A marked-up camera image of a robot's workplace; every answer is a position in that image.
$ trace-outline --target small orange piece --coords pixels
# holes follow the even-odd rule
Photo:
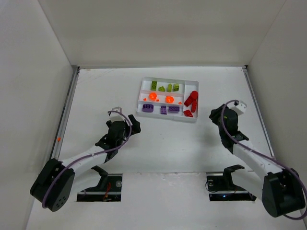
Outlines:
[[[171,96],[166,96],[165,97],[165,101],[166,101],[166,103],[173,103],[174,102],[174,98],[171,97]]]
[[[152,92],[149,94],[149,99],[152,101],[155,101],[157,98],[157,94],[155,92]]]

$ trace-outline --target robotic arm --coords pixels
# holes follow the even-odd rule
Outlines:
[[[125,120],[107,121],[108,133],[89,150],[63,161],[50,159],[45,164],[30,190],[43,207],[55,212],[63,207],[70,194],[106,182],[107,172],[97,165],[111,160],[131,135],[141,132],[140,123],[133,115],[128,119],[121,112],[109,111],[109,115],[111,112]]]
[[[225,183],[230,188],[237,185],[254,194],[273,217],[304,208],[306,204],[302,186],[293,177],[293,173],[298,176],[297,172],[291,169],[293,172],[290,173],[273,160],[256,155],[254,152],[257,151],[248,137],[238,131],[238,116],[245,109],[246,104],[243,102],[235,102],[235,107],[231,109],[223,104],[212,110],[209,116],[219,127],[223,146],[254,170],[248,172],[241,165],[228,167],[223,173]]]

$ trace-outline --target white tray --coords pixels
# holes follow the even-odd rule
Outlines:
[[[152,91],[152,81],[157,82],[157,90]],[[165,90],[167,90],[168,84],[179,84],[179,91],[174,92],[173,86],[172,86],[172,92],[161,92],[158,90],[159,87],[164,86]],[[198,81],[195,80],[176,80],[176,79],[165,79],[165,78],[150,78],[145,77],[142,81],[142,86],[140,90],[139,100],[138,100],[138,107],[137,107],[137,114],[141,116],[147,116],[147,117],[154,117],[154,118],[162,118],[162,119],[170,119],[170,120],[177,120],[177,121],[187,121],[187,122],[196,122],[198,117],[198,103],[196,111],[193,114],[193,117],[186,117],[183,114],[183,111],[189,109],[191,110],[191,105],[189,107],[186,107],[184,105],[184,102],[186,99],[190,96],[192,91],[198,90]],[[160,99],[159,102],[153,102],[150,101],[148,96],[151,92],[155,92],[157,94],[157,98]],[[166,96],[172,96],[175,100],[173,103],[166,103],[165,97]],[[152,104],[153,112],[152,113],[146,113],[143,112],[143,104]],[[167,108],[167,114],[163,115],[161,114],[161,106],[166,106]],[[169,106],[179,106],[179,113],[169,113],[168,107]]]

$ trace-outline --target tabletop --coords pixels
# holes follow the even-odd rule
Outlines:
[[[144,77],[198,81],[197,121],[186,123],[137,116]],[[241,67],[82,69],[59,159],[72,157],[94,145],[108,131],[107,111],[120,106],[124,114],[133,114],[140,121],[142,131],[102,166],[109,173],[221,172],[235,164],[247,167],[222,146],[218,127],[208,118],[212,109],[232,99],[243,100],[248,105],[239,117],[239,130],[258,150],[270,156]]]

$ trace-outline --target red wire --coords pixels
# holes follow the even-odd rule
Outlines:
[[[102,200],[105,200],[106,196],[107,196],[107,193],[110,191],[111,189],[111,182],[109,182],[109,184],[107,185],[107,188],[106,188],[106,193],[105,193],[105,196]]]

